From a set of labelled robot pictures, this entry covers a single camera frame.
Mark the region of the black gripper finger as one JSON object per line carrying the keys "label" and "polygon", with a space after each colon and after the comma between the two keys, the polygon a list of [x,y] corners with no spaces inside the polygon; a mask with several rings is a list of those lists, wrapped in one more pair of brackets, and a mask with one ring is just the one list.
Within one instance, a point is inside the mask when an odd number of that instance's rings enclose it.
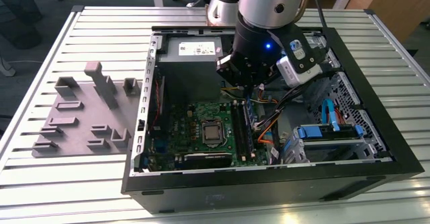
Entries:
{"label": "black gripper finger", "polygon": [[259,68],[256,72],[251,73],[251,86],[257,87],[260,84],[267,85],[279,78],[277,67],[271,66]]}
{"label": "black gripper finger", "polygon": [[216,73],[231,86],[243,88],[249,86],[249,75],[235,66],[231,55],[219,57],[215,64]]}

